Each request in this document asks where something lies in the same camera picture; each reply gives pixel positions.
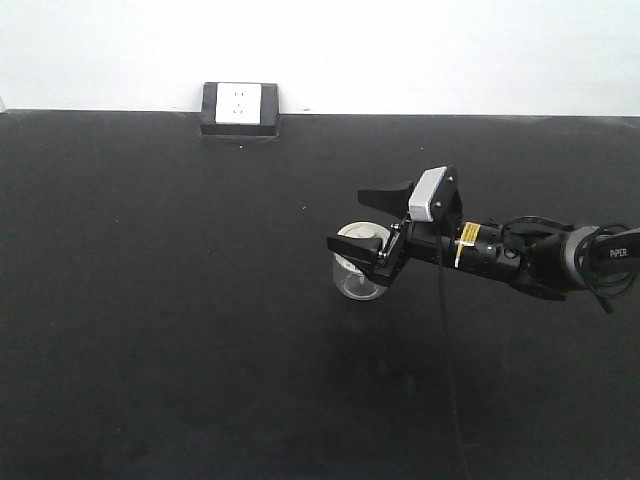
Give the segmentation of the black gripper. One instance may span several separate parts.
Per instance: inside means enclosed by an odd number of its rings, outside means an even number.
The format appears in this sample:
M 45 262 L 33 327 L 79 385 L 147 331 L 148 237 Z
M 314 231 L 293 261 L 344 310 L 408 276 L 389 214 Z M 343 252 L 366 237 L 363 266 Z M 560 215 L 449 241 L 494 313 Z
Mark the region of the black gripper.
M 409 260 L 452 268 L 455 241 L 461 232 L 462 201 L 454 199 L 441 220 L 426 223 L 409 220 L 408 202 L 413 181 L 357 191 L 361 205 L 402 220 L 383 247 L 383 240 L 332 235 L 327 247 L 353 264 L 371 282 L 389 287 Z

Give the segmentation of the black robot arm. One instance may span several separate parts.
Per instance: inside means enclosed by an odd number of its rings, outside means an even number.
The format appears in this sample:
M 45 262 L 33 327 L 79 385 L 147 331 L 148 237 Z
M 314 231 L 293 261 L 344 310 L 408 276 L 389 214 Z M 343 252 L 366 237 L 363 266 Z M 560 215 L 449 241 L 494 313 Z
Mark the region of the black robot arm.
M 361 204 L 398 218 L 388 240 L 334 234 L 333 253 L 363 276 L 390 286 L 411 259 L 498 281 L 526 295 L 563 301 L 588 291 L 605 312 L 639 276 L 639 231 L 623 224 L 576 227 L 540 216 L 504 224 L 464 220 L 454 178 L 437 186 L 413 182 L 362 189 Z

